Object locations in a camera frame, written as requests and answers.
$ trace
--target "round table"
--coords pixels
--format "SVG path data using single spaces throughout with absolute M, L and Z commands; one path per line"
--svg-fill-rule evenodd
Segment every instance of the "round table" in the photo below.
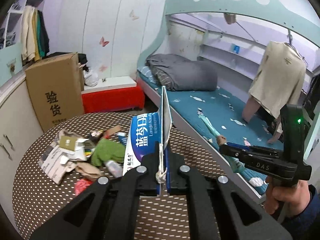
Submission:
M 12 203 L 20 234 L 28 239 L 32 232 L 73 200 L 74 184 L 82 178 L 73 170 L 60 185 L 51 181 L 37 162 L 45 148 L 62 128 L 86 136 L 92 130 L 106 130 L 118 124 L 128 134 L 133 115 L 124 113 L 94 113 L 74 117 L 51 128 L 38 138 L 23 156 L 13 184 Z M 223 171 L 211 154 L 192 138 L 172 128 L 171 149 L 185 157 L 187 165 L 196 166 L 203 175 L 217 177 Z M 111 177 L 105 167 L 102 174 Z M 188 212 L 185 196 L 142 197 L 138 209 L 134 239 L 188 239 Z

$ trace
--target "gray blanket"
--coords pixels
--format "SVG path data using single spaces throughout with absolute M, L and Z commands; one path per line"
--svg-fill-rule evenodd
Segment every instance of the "gray blanket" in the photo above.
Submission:
M 191 61 L 174 54 L 155 54 L 147 59 L 153 75 L 169 91 L 217 88 L 217 72 L 202 61 Z

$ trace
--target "white cabinet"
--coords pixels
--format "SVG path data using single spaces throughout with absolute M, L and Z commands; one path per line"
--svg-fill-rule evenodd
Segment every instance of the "white cabinet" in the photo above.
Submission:
M 9 89 L 5 97 L 0 97 L 0 203 L 11 223 L 15 226 L 12 209 L 12 187 L 16 170 L 23 155 L 33 142 L 43 134 L 33 110 L 25 75 L 20 77 Z

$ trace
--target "teal mattress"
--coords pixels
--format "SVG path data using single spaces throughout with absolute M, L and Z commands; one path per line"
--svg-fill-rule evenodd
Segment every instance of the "teal mattress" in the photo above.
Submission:
M 151 83 L 145 76 L 140 77 L 159 94 L 160 86 Z M 245 103 L 226 90 L 217 87 L 215 91 L 168 91 L 170 105 L 216 150 L 219 150 L 216 139 L 209 132 L 204 122 L 198 117 L 198 108 L 210 120 L 213 127 L 227 138 L 228 142 L 246 145 L 272 147 L 283 149 L 283 144 L 277 141 L 272 146 L 267 141 L 272 135 L 267 131 L 267 124 L 254 116 L 249 123 L 242 118 Z M 245 169 L 240 175 L 260 194 L 267 189 L 266 175 Z

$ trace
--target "cardboard box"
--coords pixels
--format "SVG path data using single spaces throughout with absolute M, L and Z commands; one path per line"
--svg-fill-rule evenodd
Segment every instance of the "cardboard box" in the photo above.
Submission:
M 41 60 L 26 70 L 33 108 L 42 130 L 84 114 L 78 55 Z

